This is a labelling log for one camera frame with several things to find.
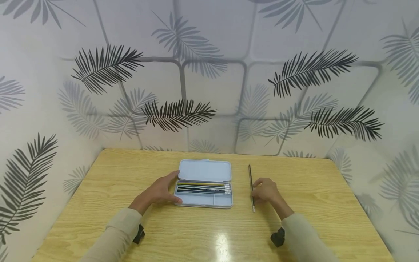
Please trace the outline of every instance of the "sleeve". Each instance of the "sleeve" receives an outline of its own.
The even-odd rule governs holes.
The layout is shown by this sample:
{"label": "sleeve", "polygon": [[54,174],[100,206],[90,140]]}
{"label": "sleeve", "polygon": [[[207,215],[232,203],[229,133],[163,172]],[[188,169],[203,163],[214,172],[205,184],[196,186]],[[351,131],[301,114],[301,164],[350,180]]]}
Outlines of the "sleeve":
{"label": "sleeve", "polygon": [[298,262],[339,262],[302,214],[295,213],[284,218],[282,227],[285,243]]}
{"label": "sleeve", "polygon": [[140,221],[141,215],[134,209],[119,211],[80,262],[118,262],[137,235]]}

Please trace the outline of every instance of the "patterned wall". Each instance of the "patterned wall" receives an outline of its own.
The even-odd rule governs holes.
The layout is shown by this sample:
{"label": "patterned wall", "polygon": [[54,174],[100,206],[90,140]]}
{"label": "patterned wall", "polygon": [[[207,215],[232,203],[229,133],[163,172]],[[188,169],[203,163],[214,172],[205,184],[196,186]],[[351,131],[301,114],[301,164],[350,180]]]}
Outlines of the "patterned wall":
{"label": "patterned wall", "polygon": [[417,0],[0,12],[0,261],[30,261],[107,147],[329,158],[394,258],[419,260]]}

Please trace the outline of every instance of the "table surface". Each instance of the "table surface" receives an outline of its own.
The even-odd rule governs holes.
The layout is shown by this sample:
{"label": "table surface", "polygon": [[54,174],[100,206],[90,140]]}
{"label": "table surface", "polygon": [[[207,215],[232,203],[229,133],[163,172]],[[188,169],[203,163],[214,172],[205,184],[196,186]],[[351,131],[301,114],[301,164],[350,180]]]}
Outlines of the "table surface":
{"label": "table surface", "polygon": [[277,182],[341,262],[394,261],[331,160],[126,149],[100,153],[32,261],[78,261],[112,216],[182,159],[229,161],[233,207],[152,206],[142,220],[145,238],[130,246],[124,262],[295,261],[286,241],[276,248],[269,239],[281,227],[272,207],[256,206],[252,213],[249,164],[254,180]]}

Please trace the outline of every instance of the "black clip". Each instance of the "black clip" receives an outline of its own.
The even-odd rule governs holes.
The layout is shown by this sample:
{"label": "black clip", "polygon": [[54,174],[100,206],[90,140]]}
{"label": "black clip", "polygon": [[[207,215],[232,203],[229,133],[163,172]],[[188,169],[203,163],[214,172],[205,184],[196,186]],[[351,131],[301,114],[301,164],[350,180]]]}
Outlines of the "black clip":
{"label": "black clip", "polygon": [[271,241],[276,247],[282,246],[285,241],[285,230],[283,228],[278,229],[278,232],[271,235]]}
{"label": "black clip", "polygon": [[141,241],[141,239],[143,239],[144,238],[144,236],[145,236],[145,233],[144,233],[144,228],[142,227],[142,225],[140,224],[139,226],[138,226],[138,233],[137,233],[137,235],[135,236],[135,238],[134,238],[134,240],[132,241],[132,242],[134,242],[135,244],[139,244],[140,243],[140,241]]}

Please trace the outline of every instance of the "light blue pencil case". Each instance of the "light blue pencil case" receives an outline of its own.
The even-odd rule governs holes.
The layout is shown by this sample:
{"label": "light blue pencil case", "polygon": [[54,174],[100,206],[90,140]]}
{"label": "light blue pencil case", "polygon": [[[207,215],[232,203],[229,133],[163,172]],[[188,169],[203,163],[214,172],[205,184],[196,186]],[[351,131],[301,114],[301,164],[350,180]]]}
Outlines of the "light blue pencil case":
{"label": "light blue pencil case", "polygon": [[[179,180],[176,182],[174,195],[187,207],[231,208],[233,206],[233,188],[231,186],[231,165],[228,161],[211,161],[208,159],[184,159],[179,164]],[[216,182],[229,184],[231,194],[205,194],[178,192],[180,182]]]}

